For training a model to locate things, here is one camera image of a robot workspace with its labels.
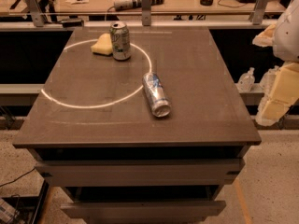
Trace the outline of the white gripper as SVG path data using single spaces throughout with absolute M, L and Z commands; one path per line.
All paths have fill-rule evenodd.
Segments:
M 283 61 L 299 62 L 299 0 L 293 0 L 277 24 L 256 35 L 252 44 L 272 47 Z M 262 126 L 277 123 L 299 99 L 299 63 L 285 62 L 275 74 L 274 82 L 259 103 L 256 122 Z

